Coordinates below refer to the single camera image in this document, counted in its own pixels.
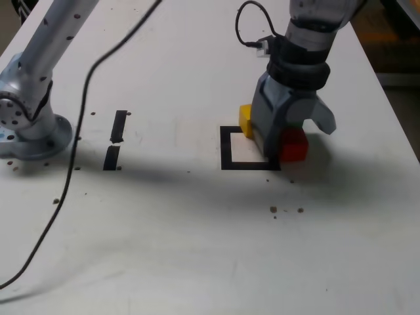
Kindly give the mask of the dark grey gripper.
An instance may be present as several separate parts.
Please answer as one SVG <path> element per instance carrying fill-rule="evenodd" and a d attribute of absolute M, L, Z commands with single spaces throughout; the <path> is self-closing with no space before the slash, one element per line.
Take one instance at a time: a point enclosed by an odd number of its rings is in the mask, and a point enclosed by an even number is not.
<path fill-rule="evenodd" d="M 279 160 L 286 113 L 288 125 L 302 126 L 309 119 L 327 135 L 337 128 L 333 112 L 315 93 L 292 89 L 263 74 L 251 103 L 251 127 L 257 147 L 268 161 Z"/>

